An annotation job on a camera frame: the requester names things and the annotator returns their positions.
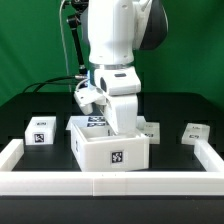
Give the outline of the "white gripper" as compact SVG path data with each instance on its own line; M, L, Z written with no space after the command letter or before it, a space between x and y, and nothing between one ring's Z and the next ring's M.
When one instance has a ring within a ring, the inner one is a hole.
M137 93L141 91L135 69L96 69L94 82L105 97L101 112L113 131L116 134L134 132L138 111Z

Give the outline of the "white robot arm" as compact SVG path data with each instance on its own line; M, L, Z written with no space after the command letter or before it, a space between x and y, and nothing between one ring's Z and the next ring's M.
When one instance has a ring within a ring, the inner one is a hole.
M89 0L82 17L90 44L90 83L95 103L115 133L135 130L141 82L135 50L153 50L166 38L168 20L161 0Z

